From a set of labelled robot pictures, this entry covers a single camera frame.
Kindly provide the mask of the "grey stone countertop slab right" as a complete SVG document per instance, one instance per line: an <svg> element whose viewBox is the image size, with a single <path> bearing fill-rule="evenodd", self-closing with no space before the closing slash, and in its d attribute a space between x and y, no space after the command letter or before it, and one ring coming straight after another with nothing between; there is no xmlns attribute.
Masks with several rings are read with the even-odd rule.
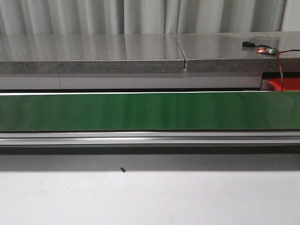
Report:
<svg viewBox="0 0 300 225"><path fill-rule="evenodd" d="M178 34L177 41L188 73L284 72L300 70L298 31ZM244 41L268 45L281 51L280 58L243 47Z"/></svg>

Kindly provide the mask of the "grey stone countertop slab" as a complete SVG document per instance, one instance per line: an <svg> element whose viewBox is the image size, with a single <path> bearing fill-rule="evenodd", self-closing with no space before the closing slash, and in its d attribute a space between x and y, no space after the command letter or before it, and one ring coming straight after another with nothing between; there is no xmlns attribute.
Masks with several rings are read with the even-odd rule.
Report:
<svg viewBox="0 0 300 225"><path fill-rule="evenodd" d="M185 60L174 35L2 35L2 74L172 74Z"/></svg>
<svg viewBox="0 0 300 225"><path fill-rule="evenodd" d="M178 34L177 41L188 73L284 72L300 70L298 31ZM268 45L281 51L280 58L243 47L244 41Z"/></svg>

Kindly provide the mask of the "black usb plug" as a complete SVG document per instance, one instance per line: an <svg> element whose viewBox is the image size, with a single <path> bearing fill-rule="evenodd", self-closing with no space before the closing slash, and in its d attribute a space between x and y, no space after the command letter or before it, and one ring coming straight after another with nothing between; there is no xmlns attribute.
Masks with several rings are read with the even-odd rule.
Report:
<svg viewBox="0 0 300 225"><path fill-rule="evenodd" d="M242 49L246 49L246 48L256 48L256 45L253 42L244 41L242 42Z"/></svg>

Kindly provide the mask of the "green conveyor belt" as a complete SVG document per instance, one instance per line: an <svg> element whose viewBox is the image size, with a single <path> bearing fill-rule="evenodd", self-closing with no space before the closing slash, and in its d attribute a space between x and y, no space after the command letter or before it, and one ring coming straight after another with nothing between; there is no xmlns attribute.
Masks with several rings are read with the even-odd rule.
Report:
<svg viewBox="0 0 300 225"><path fill-rule="evenodd" d="M297 91L28 94L0 98L2 132L299 128Z"/></svg>

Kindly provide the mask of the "small green circuit board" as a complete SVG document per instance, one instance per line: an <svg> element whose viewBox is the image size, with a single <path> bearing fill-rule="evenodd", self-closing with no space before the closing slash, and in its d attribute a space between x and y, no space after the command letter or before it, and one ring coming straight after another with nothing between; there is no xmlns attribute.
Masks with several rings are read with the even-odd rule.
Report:
<svg viewBox="0 0 300 225"><path fill-rule="evenodd" d="M275 48L268 48L268 47L259 47L259 48L257 48L258 53L268 54L268 55L276 55L276 53L278 51L279 50L275 49Z"/></svg>

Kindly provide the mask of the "red plastic bin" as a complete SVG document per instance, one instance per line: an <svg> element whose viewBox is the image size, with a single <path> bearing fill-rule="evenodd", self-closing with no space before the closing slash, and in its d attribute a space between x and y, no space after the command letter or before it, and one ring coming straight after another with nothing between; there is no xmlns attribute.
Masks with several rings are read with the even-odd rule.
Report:
<svg viewBox="0 0 300 225"><path fill-rule="evenodd" d="M268 83L273 87L274 91L299 91L300 79L299 78L284 78L283 85L279 78L272 78Z"/></svg>

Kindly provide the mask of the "grey stone countertop slab left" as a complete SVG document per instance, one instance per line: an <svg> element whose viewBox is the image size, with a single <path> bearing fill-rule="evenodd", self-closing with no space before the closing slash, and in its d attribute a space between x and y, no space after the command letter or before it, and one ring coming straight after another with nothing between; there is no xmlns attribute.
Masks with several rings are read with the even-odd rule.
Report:
<svg viewBox="0 0 300 225"><path fill-rule="evenodd" d="M185 60L174 35L2 35L2 74L172 74Z"/></svg>

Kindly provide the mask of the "white pleated curtain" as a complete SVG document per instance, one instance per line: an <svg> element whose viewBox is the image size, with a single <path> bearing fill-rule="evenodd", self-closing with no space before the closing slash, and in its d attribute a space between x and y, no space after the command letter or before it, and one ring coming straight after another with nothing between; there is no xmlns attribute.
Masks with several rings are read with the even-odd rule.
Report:
<svg viewBox="0 0 300 225"><path fill-rule="evenodd" d="M297 0L3 0L0 32L175 34L298 31Z"/></svg>

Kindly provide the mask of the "aluminium conveyor side rail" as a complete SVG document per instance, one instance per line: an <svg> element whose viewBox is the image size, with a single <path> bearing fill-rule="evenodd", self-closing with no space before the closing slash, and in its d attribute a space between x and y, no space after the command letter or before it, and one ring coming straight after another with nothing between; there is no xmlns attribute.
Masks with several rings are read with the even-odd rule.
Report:
<svg viewBox="0 0 300 225"><path fill-rule="evenodd" d="M0 134L0 145L202 145L202 144L298 144L294 131L108 131L108 132L9 132Z"/></svg>

